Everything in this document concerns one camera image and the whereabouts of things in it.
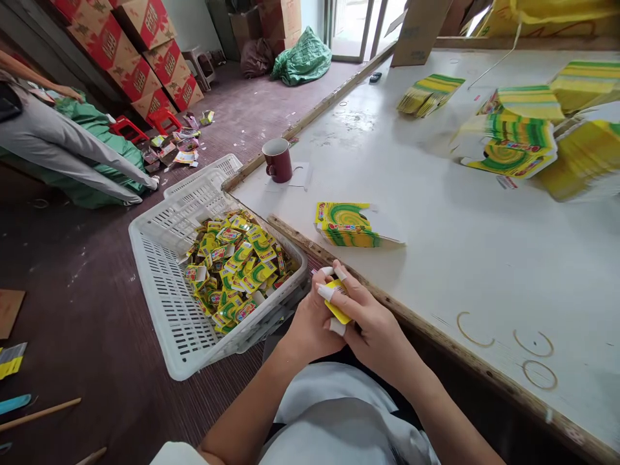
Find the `mug handle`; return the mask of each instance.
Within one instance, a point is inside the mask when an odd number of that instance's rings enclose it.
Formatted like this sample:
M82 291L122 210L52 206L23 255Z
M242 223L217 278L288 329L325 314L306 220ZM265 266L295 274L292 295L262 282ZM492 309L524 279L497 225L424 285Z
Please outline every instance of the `mug handle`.
M275 165L267 165L265 168L267 169L267 175L271 176L272 178L274 176L276 176L276 167L275 167Z

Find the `red plastic stool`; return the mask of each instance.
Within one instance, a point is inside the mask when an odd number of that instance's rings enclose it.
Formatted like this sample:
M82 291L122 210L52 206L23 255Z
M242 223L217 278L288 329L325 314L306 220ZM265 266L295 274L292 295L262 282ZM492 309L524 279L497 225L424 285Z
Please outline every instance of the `red plastic stool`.
M165 126L164 123L167 121L170 121L170 124ZM170 128L174 127L175 129L173 130L178 131L183 127L181 123L179 123L179 120L176 119L176 117L170 113L170 110L167 108L160 108L159 110L155 110L153 113L149 113L147 116L147 123L157 129L162 136L167 136L167 131Z
M122 134L121 130L127 127L131 128L132 132L129 132L128 134ZM142 139L149 140L147 135L144 132L140 131L140 129L138 129L136 125L129 121L125 116L120 116L116 120L115 124L110 126L110 131L117 136L124 137L125 139L134 144L140 142Z

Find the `gray pants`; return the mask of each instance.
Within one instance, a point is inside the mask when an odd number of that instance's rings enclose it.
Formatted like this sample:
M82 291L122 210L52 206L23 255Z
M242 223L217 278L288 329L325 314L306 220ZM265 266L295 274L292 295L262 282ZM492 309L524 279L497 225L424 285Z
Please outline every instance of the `gray pants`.
M24 100L21 115L0 123L0 146L6 150L128 203L140 203L142 199L98 173L74 154L108 165L150 189L157 187L156 180L77 123L33 96Z

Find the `white plastic basket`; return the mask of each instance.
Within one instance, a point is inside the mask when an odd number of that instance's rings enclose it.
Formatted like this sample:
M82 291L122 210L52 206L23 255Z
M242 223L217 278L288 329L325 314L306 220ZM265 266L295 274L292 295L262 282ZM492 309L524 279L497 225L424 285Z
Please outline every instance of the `white plastic basket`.
M178 192L180 189L184 188L192 181L201 178L202 176L208 176L209 181L211 181L211 183L219 190L222 186L222 183L230 176L232 176L242 166L242 163L234 154L224 155L218 161L214 161L213 163L208 164L204 168L196 171L191 176L188 176L184 180L179 181L177 184L170 186L168 189L163 191L163 197L168 198L175 192Z
M183 279L183 256L196 237L200 220L237 205L208 176L190 181L129 225L129 237L144 296L168 373L177 381L233 353L242 353L270 334L309 290L305 254L269 225L272 234L300 265L279 289L229 334L214 330Z

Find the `brown bag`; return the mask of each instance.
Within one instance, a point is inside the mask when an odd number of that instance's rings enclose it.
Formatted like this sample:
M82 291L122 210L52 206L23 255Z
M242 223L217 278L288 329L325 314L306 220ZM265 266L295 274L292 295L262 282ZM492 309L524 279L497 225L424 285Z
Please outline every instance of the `brown bag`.
M246 79L257 78L273 68L273 53L265 39L245 43L241 52L241 73Z

